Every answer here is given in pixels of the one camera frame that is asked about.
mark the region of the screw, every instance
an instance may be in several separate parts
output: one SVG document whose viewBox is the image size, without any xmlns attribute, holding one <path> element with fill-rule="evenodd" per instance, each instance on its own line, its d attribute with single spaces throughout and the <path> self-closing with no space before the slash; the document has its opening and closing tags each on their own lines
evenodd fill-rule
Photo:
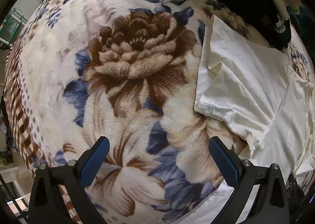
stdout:
<svg viewBox="0 0 315 224">
<path fill-rule="evenodd" d="M 243 161 L 243 165 L 245 165 L 245 166 L 250 166 L 250 161 L 249 161 L 249 160 L 244 160 L 244 161 Z"/>
<path fill-rule="evenodd" d="M 276 163 L 272 164 L 272 167 L 273 167 L 275 170 L 278 170 L 278 169 L 279 169 L 279 165 L 276 164 Z"/>
<path fill-rule="evenodd" d="M 68 162 L 68 165 L 69 166 L 74 166 L 75 164 L 76 164 L 76 160 L 70 160 L 69 162 Z"/>
<path fill-rule="evenodd" d="M 42 163 L 42 164 L 39 166 L 39 168 L 40 168 L 41 170 L 45 169 L 45 168 L 46 168 L 46 164 Z"/>
</svg>

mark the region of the white t-shirt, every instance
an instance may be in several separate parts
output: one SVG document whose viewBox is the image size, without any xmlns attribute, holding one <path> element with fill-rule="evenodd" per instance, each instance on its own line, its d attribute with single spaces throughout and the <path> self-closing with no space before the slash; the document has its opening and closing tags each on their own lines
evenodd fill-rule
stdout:
<svg viewBox="0 0 315 224">
<path fill-rule="evenodd" d="M 287 55 L 247 41 L 213 16 L 206 26 L 195 110 L 225 121 L 257 166 L 290 173 L 315 169 L 313 84 L 300 78 Z"/>
</svg>

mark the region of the floral blanket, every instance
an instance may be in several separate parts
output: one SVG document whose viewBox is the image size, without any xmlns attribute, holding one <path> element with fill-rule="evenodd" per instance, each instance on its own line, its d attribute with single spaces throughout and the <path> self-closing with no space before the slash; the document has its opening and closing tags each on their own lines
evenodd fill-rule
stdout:
<svg viewBox="0 0 315 224">
<path fill-rule="evenodd" d="M 78 159 L 102 135 L 110 153 L 86 192 L 107 223 L 172 223 L 207 198 L 222 181 L 209 139 L 219 136 L 236 153 L 246 145 L 193 110 L 212 15 L 269 46 L 216 0 L 45 0 L 5 70 L 10 125 L 31 174 L 41 163 Z M 314 80 L 292 34 L 284 53 Z M 79 221 L 65 188 L 62 194 Z"/>
</svg>

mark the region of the blue pad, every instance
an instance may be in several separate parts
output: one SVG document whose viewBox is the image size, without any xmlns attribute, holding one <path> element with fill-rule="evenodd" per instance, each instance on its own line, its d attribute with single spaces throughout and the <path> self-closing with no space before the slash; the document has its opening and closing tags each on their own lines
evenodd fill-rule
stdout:
<svg viewBox="0 0 315 224">
<path fill-rule="evenodd" d="M 229 186 L 236 188 L 239 181 L 238 170 L 214 138 L 211 138 L 209 141 L 209 152 L 222 173 L 226 183 Z"/>
<path fill-rule="evenodd" d="M 80 186 L 82 188 L 88 187 L 92 184 L 95 176 L 97 175 L 97 172 L 99 171 L 109 152 L 109 148 L 109 140 L 108 138 L 104 137 L 102 142 L 99 144 L 87 163 L 82 168 L 80 177 Z"/>
</svg>

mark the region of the bed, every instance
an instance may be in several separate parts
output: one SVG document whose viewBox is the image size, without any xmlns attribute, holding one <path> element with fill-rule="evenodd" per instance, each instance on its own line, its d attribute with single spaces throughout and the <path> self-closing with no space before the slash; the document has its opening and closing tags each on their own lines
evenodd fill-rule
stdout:
<svg viewBox="0 0 315 224">
<path fill-rule="evenodd" d="M 31 175 L 42 163 L 78 159 L 102 135 L 111 150 L 86 192 L 107 223 L 173 223 L 217 192 L 223 178 L 209 139 L 220 137 L 237 154 L 246 143 L 193 110 L 212 15 L 269 47 L 216 0 L 45 0 L 5 68 L 10 126 Z M 293 26 L 291 33 L 283 53 L 314 84 L 310 56 Z M 298 178 L 307 191 L 314 173 Z"/>
</svg>

